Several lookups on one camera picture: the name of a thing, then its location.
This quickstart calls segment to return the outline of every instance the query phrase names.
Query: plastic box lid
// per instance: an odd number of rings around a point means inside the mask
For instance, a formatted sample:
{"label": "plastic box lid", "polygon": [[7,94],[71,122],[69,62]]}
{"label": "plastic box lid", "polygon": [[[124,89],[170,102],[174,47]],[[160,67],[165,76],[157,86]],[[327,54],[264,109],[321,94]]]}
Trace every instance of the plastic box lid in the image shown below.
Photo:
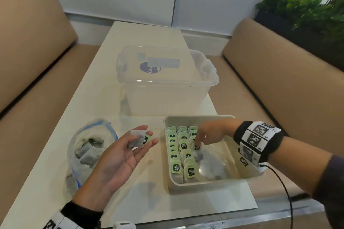
{"label": "plastic box lid", "polygon": [[154,46],[125,46],[118,55],[119,82],[216,85],[216,68],[196,50]]}

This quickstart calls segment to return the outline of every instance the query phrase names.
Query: right hand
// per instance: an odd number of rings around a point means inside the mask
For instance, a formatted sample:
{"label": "right hand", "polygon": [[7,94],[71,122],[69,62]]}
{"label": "right hand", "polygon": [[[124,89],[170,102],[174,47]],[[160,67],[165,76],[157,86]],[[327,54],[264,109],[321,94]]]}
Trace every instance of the right hand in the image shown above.
{"label": "right hand", "polygon": [[221,141],[226,135],[233,137],[241,123],[241,120],[235,118],[205,122],[198,128],[195,143],[199,147],[201,142],[209,145]]}

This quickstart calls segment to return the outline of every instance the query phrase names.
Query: hand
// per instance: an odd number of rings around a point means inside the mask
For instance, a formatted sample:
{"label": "hand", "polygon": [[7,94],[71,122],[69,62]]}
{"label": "hand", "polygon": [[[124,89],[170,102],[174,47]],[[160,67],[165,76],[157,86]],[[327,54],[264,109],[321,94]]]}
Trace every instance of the hand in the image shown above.
{"label": "hand", "polygon": [[241,123],[242,121],[236,118],[205,122],[198,127],[195,143],[199,147],[201,142],[209,145],[221,141],[226,135],[233,137]]}
{"label": "hand", "polygon": [[[147,128],[147,125],[142,125],[135,129]],[[147,134],[152,136],[153,132],[147,131]],[[128,143],[135,141],[137,137],[130,136],[127,132],[104,151],[91,175],[75,194],[74,203],[94,211],[105,209],[114,192],[129,179],[149,149],[159,142],[155,138],[144,147],[129,149]]]}

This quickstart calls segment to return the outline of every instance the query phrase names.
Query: plant pot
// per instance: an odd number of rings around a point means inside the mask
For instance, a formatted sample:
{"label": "plant pot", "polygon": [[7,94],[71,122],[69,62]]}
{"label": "plant pot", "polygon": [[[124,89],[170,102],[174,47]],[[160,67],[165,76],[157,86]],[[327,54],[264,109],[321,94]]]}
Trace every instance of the plant pot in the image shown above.
{"label": "plant pot", "polygon": [[255,21],[344,72],[344,51],[311,28],[293,29],[287,20],[263,10],[258,10]]}

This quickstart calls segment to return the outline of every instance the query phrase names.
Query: sofa cushion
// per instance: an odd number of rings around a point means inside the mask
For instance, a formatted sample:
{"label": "sofa cushion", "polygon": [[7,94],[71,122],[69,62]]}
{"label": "sofa cushion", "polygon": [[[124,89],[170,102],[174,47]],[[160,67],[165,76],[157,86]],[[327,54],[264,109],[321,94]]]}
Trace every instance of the sofa cushion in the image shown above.
{"label": "sofa cushion", "polygon": [[344,157],[344,73],[251,19],[223,49],[293,138]]}
{"label": "sofa cushion", "polygon": [[76,39],[58,0],[0,0],[0,111]]}
{"label": "sofa cushion", "polygon": [[[261,120],[274,125],[225,59],[218,56],[207,56],[207,58],[215,66],[220,79],[219,84],[212,86],[209,90],[209,96],[217,114],[233,115],[242,120]],[[278,170],[276,172],[291,196],[303,193],[303,190],[285,175]],[[247,182],[255,198],[286,195],[281,182],[269,169],[263,175],[248,179]]]}
{"label": "sofa cushion", "polygon": [[99,47],[76,45],[0,120],[0,223]]}

